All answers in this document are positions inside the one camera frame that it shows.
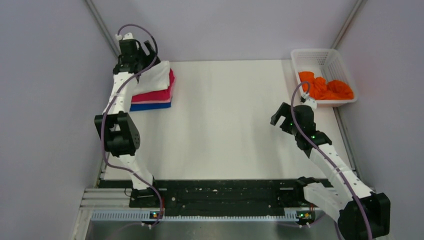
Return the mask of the white printed t-shirt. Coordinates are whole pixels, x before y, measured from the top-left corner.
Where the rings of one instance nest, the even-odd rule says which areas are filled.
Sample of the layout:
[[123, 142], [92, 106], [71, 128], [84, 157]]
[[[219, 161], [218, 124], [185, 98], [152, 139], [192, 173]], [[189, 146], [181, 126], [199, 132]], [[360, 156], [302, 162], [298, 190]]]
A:
[[166, 60], [142, 73], [133, 95], [166, 90], [170, 86], [170, 71], [170, 62]]

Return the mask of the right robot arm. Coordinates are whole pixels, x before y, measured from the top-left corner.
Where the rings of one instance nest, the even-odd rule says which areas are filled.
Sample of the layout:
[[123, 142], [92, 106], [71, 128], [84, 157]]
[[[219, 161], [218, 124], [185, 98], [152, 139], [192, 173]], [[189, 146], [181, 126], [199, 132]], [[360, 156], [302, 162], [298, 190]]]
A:
[[300, 177], [296, 181], [293, 200], [299, 206], [309, 203], [331, 217], [338, 233], [345, 240], [373, 240], [390, 233], [391, 202], [384, 193], [377, 193], [347, 166], [337, 153], [331, 139], [317, 130], [314, 122], [315, 106], [304, 102], [292, 106], [283, 102], [270, 123], [275, 126], [280, 118], [283, 132], [294, 137], [297, 147], [325, 175], [333, 191], [314, 177]]

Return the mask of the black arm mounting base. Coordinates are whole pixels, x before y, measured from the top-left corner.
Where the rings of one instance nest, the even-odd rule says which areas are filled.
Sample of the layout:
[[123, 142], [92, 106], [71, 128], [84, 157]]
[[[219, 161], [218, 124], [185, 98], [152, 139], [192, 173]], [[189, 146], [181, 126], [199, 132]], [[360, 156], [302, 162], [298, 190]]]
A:
[[135, 193], [130, 180], [101, 180], [100, 189], [123, 190], [131, 208], [159, 208], [171, 217], [283, 217], [290, 209], [317, 206], [298, 198], [296, 179], [155, 180]]

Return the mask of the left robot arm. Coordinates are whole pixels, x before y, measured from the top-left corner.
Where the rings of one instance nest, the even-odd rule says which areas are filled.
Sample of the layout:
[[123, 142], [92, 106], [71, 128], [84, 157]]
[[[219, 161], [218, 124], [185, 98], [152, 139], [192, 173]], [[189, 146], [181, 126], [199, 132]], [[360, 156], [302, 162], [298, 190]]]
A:
[[158, 48], [156, 43], [145, 41], [144, 51], [142, 43], [133, 38], [121, 39], [118, 44], [120, 55], [112, 71], [113, 88], [105, 110], [95, 116], [94, 124], [106, 165], [127, 172], [132, 190], [142, 193], [141, 200], [154, 207], [161, 194], [153, 188], [153, 175], [141, 164], [141, 137], [130, 108], [141, 75], [160, 62]]

